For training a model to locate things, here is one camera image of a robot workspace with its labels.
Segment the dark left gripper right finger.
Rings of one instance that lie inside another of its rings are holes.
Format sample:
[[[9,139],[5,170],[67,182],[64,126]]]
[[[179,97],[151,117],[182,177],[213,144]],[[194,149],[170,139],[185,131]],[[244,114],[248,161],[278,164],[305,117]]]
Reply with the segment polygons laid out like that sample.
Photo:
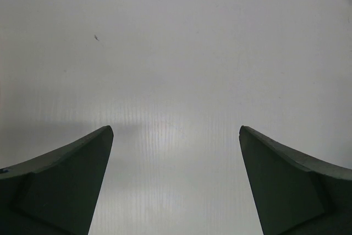
[[[239,142],[264,234],[351,234],[351,170],[248,126]]]

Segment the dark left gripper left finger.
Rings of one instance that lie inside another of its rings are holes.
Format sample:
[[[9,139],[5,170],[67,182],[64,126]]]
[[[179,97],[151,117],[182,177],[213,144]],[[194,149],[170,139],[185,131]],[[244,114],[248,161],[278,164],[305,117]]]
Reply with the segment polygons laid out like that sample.
[[[88,234],[112,143],[107,125],[1,169],[1,234]]]

